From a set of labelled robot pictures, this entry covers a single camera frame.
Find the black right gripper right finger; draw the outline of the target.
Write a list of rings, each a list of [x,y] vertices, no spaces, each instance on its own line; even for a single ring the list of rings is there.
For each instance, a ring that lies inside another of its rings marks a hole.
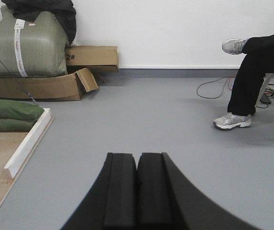
[[[190,182],[167,153],[143,153],[137,167],[140,230],[255,230]]]

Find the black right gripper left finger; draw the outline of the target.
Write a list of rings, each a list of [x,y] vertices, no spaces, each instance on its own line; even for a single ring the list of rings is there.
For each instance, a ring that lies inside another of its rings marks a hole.
[[[108,153],[104,165],[63,230],[134,230],[136,163],[132,154]]]

